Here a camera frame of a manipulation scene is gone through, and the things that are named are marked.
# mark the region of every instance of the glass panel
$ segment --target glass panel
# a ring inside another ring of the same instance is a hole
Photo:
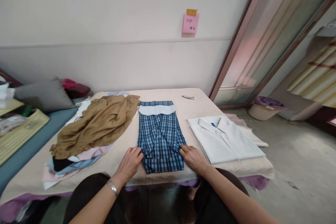
[[[217,106],[245,104],[256,88],[219,90],[214,100]]]
[[[240,90],[219,90],[216,105],[247,102],[325,0],[274,1],[260,1],[222,83]]]

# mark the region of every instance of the white striped shirt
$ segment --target white striped shirt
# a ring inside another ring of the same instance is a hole
[[[192,118],[187,121],[211,164],[265,156],[225,115]]]

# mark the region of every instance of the brown cloth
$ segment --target brown cloth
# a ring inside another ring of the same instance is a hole
[[[103,96],[95,99],[83,117],[65,126],[57,136],[57,144],[50,151],[56,159],[78,155],[92,147],[114,143],[131,123],[140,96]]]

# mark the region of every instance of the wastebasket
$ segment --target wastebasket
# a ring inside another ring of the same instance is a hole
[[[248,114],[253,118],[266,121],[281,110],[285,110],[286,106],[281,102],[265,96],[258,96],[253,106],[249,109]]]

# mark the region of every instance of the shirt collar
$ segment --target shirt collar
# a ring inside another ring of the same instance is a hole
[[[221,131],[225,132],[225,129],[226,129],[226,126],[228,125],[228,122],[226,122],[226,120],[223,117],[219,117],[219,122],[217,124],[217,127],[214,127],[208,121],[204,120],[203,118],[200,118],[198,120],[198,124],[202,128],[210,131],[211,133],[215,133],[215,132],[218,132],[218,130],[221,130]]]

